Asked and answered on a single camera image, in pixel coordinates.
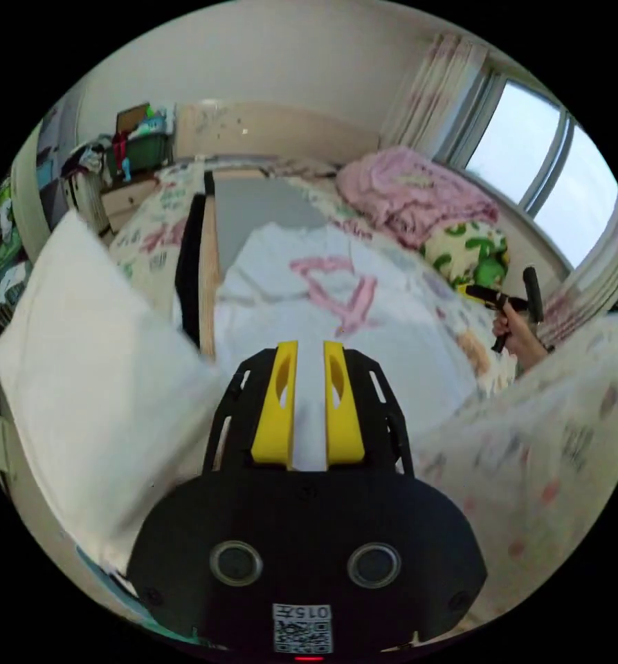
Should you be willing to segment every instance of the label sticker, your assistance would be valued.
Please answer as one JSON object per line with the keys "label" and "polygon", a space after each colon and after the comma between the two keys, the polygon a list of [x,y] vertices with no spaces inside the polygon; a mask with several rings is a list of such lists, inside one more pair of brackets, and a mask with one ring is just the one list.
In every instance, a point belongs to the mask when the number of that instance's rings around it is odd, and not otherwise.
{"label": "label sticker", "polygon": [[272,604],[274,652],[325,654],[333,652],[331,607]]}

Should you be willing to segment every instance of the storage box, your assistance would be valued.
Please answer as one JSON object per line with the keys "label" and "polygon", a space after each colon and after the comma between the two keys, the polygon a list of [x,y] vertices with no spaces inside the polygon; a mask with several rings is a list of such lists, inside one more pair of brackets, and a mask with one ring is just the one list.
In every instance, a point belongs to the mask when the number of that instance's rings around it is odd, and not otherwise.
{"label": "storage box", "polygon": [[[155,171],[170,161],[172,143],[165,133],[148,133],[127,141],[125,156],[129,158],[131,173]],[[106,165],[113,178],[117,174],[113,148],[106,150]]]}

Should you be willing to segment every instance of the pink blanket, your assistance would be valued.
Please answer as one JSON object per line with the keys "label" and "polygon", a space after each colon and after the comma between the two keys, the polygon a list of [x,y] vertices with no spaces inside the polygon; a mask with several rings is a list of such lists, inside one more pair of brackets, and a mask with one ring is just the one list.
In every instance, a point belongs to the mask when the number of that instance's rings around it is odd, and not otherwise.
{"label": "pink blanket", "polygon": [[440,228],[498,221],[498,207],[477,187],[407,147],[348,164],[336,186],[376,229],[409,248],[419,248]]}

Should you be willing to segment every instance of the wooden headboard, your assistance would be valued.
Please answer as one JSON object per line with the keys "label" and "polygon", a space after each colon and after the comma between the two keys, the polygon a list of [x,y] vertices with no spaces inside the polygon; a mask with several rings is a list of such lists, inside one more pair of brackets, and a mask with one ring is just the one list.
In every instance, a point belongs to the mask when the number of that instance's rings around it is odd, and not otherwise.
{"label": "wooden headboard", "polygon": [[378,149],[379,135],[329,116],[263,102],[180,104],[175,158],[240,154],[346,164]]}

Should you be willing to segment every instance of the white wall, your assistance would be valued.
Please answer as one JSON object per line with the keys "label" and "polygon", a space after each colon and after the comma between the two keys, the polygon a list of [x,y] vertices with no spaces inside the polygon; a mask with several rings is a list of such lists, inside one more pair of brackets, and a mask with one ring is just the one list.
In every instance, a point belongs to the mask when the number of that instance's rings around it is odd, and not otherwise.
{"label": "white wall", "polygon": [[193,12],[88,75],[79,140],[112,133],[117,112],[142,102],[214,98],[299,106],[378,131],[428,47],[425,23],[371,0],[234,0]]}

